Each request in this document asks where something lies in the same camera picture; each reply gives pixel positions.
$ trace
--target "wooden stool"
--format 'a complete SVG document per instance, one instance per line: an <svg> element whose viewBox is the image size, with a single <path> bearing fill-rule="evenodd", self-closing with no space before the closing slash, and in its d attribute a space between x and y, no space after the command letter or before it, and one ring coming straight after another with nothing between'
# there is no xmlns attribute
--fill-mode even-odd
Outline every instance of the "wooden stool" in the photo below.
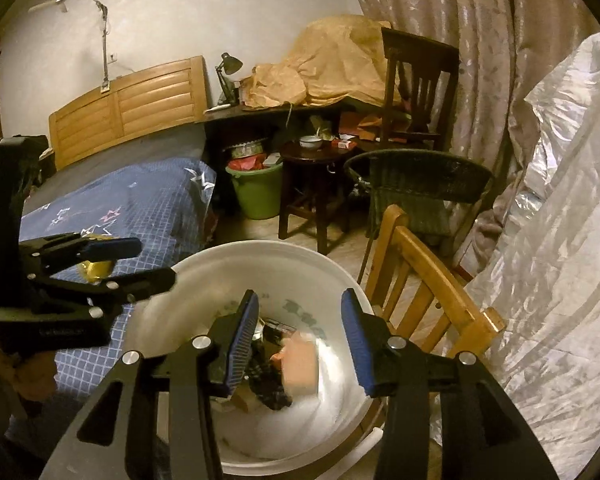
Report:
<svg viewBox="0 0 600 480"><path fill-rule="evenodd" d="M342 231L349 230L349 211L344 193L342 165L348 150L341 150L324 141L318 150L308 150L297 141L287 142L280 148L284 163L282 177L282 196L280 197L280 222L278 238L288 236L289 215L296 215L315 221L318 237L318 252L328 252L327 226L338 212L343 213ZM301 175L303 192L296 197L294 179ZM336 199L330 201L330 188L336 187Z"/></svg>

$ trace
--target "lamp shade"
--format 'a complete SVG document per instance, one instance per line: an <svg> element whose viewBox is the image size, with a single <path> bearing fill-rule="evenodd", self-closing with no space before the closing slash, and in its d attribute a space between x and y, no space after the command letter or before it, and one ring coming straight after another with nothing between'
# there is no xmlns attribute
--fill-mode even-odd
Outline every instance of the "lamp shade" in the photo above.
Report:
<svg viewBox="0 0 600 480"><path fill-rule="evenodd" d="M222 63L220 64L224 68L224 72L227 75L235 74L242 68L242 62L236 57L229 56L226 52L222 54Z"/></svg>

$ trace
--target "beige curtain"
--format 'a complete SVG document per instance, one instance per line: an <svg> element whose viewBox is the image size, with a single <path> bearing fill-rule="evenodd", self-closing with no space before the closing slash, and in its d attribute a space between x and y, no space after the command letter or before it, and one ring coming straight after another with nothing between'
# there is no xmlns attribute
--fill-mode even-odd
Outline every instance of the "beige curtain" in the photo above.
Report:
<svg viewBox="0 0 600 480"><path fill-rule="evenodd" d="M359 0L366 16L455 45L460 76L451 151L496 174L494 209L472 229L483 264L539 138L523 99L581 40L600 30L581 0ZM473 218L458 208L455 247Z"/></svg>

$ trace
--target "metal pin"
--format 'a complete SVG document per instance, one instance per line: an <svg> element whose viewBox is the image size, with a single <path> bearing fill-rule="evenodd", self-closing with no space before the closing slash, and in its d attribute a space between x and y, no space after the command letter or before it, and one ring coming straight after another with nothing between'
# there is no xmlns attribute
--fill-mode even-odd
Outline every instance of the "metal pin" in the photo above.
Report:
<svg viewBox="0 0 600 480"><path fill-rule="evenodd" d="M458 358L463 365L475 365L477 361L475 355L471 352L460 352Z"/></svg>
<svg viewBox="0 0 600 480"><path fill-rule="evenodd" d="M195 338L192 343L194 348L197 349L203 349L203 348L207 348L209 345L211 345L211 338L209 338L206 335L200 335L197 338Z"/></svg>
<svg viewBox="0 0 600 480"><path fill-rule="evenodd" d="M131 350L122 356L122 362L125 365L132 365L133 363L137 362L139 358L140 354L135 350Z"/></svg>
<svg viewBox="0 0 600 480"><path fill-rule="evenodd" d="M407 341L400 336L394 335L386 340L386 343L389 348L393 350L402 350L405 346L407 346Z"/></svg>
<svg viewBox="0 0 600 480"><path fill-rule="evenodd" d="M93 319L99 319L102 316L104 316L104 312L102 311L102 309L99 306L92 306L89 309L89 315L91 317L93 317Z"/></svg>

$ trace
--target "wooden headboard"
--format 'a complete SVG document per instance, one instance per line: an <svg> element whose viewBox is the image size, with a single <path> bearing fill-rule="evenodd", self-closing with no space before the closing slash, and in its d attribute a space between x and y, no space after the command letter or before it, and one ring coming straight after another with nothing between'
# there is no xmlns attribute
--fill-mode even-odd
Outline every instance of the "wooden headboard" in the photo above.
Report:
<svg viewBox="0 0 600 480"><path fill-rule="evenodd" d="M122 76L49 116L56 168L126 140L203 118L204 61L191 57Z"/></svg>

